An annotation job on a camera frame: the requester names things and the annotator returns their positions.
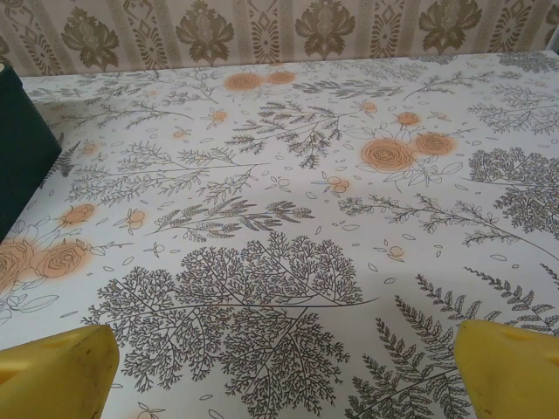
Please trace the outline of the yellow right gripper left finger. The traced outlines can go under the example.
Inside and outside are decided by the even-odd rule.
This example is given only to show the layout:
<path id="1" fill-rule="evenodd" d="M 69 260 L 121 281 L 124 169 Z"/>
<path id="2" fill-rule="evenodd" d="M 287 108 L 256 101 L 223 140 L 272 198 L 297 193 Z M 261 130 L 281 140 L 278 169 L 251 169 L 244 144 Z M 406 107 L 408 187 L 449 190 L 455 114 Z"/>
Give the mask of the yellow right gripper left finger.
<path id="1" fill-rule="evenodd" d="M 84 326 L 1 351 L 2 418 L 100 418 L 119 366 L 110 326 Z"/>

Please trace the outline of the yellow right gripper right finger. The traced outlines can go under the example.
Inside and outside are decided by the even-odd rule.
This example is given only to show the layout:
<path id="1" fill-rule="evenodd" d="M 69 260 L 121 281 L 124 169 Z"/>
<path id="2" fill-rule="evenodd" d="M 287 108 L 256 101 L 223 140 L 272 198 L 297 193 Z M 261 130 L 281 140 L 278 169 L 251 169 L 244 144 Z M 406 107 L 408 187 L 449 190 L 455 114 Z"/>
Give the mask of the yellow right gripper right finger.
<path id="1" fill-rule="evenodd" d="M 478 418 L 558 417 L 557 337 L 466 320 L 454 358 Z"/>

